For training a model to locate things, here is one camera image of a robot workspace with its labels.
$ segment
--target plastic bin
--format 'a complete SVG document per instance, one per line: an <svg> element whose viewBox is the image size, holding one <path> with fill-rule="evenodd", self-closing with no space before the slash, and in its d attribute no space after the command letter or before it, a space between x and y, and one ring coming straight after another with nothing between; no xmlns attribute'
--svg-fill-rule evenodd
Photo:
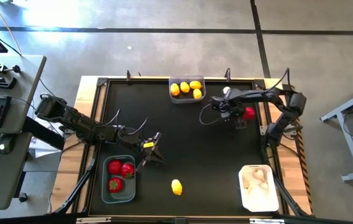
<svg viewBox="0 0 353 224"><path fill-rule="evenodd" d="M268 185L268 189L260 187L260 184L264 181L254 177L255 170L264 172L264 181ZM251 212L274 212L278 210L276 187L270 166L244 166L239 172L239 182L244 208Z"/></svg>
<svg viewBox="0 0 353 224"><path fill-rule="evenodd" d="M131 163L135 167L135 159L130 155L111 156L103 162L102 176L102 200L104 203L123 203L129 202L135 197L135 175L134 178L125 179L121 175L113 175L108 172L108 164L112 160L120 160L124 163ZM110 193L108 190L108 181L112 177L120 177L124 182L124 188L118 193Z"/></svg>
<svg viewBox="0 0 353 224"><path fill-rule="evenodd" d="M178 86L181 82L187 82L188 84L192 81L199 81L201 83L201 97L198 99L193 98L193 90L191 89L189 93L183 93L182 91L178 96L173 96L170 93L171 85L176 83ZM178 76L178 77L170 77L168 79L168 92L170 94L171 102L172 103L198 103L201 102L204 97L206 96L206 84L204 82L204 78L201 75L185 75L185 76Z"/></svg>

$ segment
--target workbench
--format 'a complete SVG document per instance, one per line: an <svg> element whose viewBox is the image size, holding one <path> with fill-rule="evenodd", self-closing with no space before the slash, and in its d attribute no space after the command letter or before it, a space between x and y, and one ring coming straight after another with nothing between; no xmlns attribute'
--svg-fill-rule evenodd
<svg viewBox="0 0 353 224"><path fill-rule="evenodd" d="M106 96L106 87L97 88L97 86L103 85L103 80L107 78L125 80L125 77L95 77L95 76L83 76L80 81L80 86L78 89L76 101L74 107L81 113L95 118L95 120L100 121L103 119L103 106L104 99ZM131 79L167 79L168 77L131 77ZM226 80L226 78L206 78L206 80ZM266 88L270 88L278 79L268 78L268 79L258 79L258 78L234 78L233 80L260 80ZM268 116L275 121L279 115L279 110L276 109L274 105L264 105L259 103L260 117L262 121L267 120L267 115L265 111L268 111ZM75 136L71 136L66 140L65 147L71 146L77 142ZM303 149L301 133L298 132L298 138L296 141L288 140L286 138L282 139L282 143L295 151L297 147L301 156L301 160L297 156L290 152L288 149L282 146L278 147L277 153L273 154L273 159L270 163L273 167L280 166L281 175L283 179L284 186L291 196L295 199L295 202L304 210L306 213L311 213L311 202L310 202L310 189L309 182L306 173L305 164L305 152ZM84 171L91 162L93 156L94 146L85 146L84 144L79 144L65 151L62 154L60 165L58 168L58 175L55 180L55 185L52 194L52 208L58 208L65 199L70 195L71 191L75 188L75 185L82 175L81 170ZM98 164L98 169L102 168L102 164ZM68 212L87 212L89 208L85 208L90 202L86 201L88 183L83 187L78 201L71 207ZM286 213L282 210L283 206L280 206L279 212Z"/></svg>

